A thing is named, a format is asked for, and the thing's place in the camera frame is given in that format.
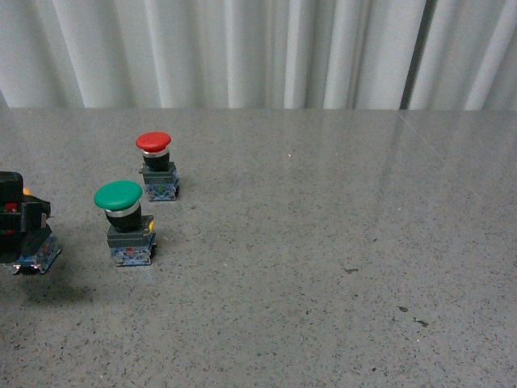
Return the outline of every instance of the red push button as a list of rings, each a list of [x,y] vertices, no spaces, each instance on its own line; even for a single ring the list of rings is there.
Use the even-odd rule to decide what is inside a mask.
[[[6,212],[7,213],[15,213],[17,211],[18,211],[18,205],[15,202],[6,203]]]
[[[165,132],[148,132],[137,138],[137,147],[145,152],[163,151],[172,141]]]

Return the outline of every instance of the table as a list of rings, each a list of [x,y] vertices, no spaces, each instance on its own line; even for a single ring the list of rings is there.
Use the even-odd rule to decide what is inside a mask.
[[[0,385],[513,387],[516,129],[515,112],[0,110],[0,170],[52,202],[63,244],[43,276],[0,272]],[[134,143],[154,130],[181,196],[142,198],[158,253],[118,268],[93,196],[143,183]]]

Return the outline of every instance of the curtain fold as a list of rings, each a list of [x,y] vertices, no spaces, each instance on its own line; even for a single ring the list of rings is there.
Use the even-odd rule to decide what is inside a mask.
[[[430,0],[5,0],[0,107],[398,109]],[[434,0],[410,109],[517,107],[517,0]]]

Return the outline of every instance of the green push button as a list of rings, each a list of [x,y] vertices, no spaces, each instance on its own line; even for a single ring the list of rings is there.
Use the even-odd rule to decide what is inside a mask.
[[[117,180],[102,186],[94,197],[94,202],[101,209],[117,210],[133,206],[142,196],[142,188],[131,180]]]

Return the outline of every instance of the dark spot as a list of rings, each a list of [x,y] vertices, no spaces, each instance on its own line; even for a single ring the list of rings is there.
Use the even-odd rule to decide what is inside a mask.
[[[428,327],[428,326],[429,326],[429,322],[428,322],[428,321],[424,321],[423,319],[416,319],[416,318],[413,318],[413,320],[414,320],[416,323],[420,323],[423,327]]]

